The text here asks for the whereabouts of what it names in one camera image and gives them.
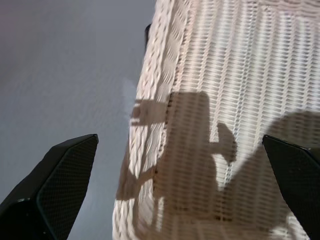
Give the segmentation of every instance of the wicker weave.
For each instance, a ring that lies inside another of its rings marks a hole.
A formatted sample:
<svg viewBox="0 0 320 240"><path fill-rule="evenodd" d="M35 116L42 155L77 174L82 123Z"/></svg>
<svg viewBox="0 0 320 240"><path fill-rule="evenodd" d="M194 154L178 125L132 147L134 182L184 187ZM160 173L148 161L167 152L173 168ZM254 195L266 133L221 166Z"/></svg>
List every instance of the wicker weave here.
<svg viewBox="0 0 320 240"><path fill-rule="evenodd" d="M114 240L305 240L263 134L320 143L320 3L157 0Z"/></svg>

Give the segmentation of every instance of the gray wall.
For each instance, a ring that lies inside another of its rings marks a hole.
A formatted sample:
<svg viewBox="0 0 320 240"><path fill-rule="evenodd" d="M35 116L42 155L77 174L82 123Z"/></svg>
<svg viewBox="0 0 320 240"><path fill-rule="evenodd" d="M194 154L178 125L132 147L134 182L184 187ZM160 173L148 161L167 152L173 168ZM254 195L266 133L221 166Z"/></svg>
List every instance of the gray wall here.
<svg viewBox="0 0 320 240"><path fill-rule="evenodd" d="M152 0L0 1L0 202L64 140L97 133L69 240L112 238Z"/></svg>

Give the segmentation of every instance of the black mesh panel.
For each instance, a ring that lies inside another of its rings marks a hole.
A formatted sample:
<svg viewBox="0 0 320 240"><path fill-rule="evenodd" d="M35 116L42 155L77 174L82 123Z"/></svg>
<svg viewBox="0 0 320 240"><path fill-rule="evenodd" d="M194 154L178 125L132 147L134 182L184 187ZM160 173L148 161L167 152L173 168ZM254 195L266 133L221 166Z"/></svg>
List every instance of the black mesh panel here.
<svg viewBox="0 0 320 240"><path fill-rule="evenodd" d="M97 144L91 137L70 148L38 193L40 212L59 240L68 238L86 195Z"/></svg>
<svg viewBox="0 0 320 240"><path fill-rule="evenodd" d="M311 152L265 136L263 144L281 194L311 239L320 239L320 165Z"/></svg>

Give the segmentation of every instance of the white wall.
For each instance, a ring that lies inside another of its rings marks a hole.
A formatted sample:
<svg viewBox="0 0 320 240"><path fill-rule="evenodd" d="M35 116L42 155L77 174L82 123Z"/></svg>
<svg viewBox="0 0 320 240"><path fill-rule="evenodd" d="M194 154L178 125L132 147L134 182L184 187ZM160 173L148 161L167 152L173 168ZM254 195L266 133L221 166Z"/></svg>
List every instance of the white wall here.
<svg viewBox="0 0 320 240"><path fill-rule="evenodd" d="M0 202L67 139L97 133L69 240L112 238L112 211L152 0L0 2Z"/></svg>

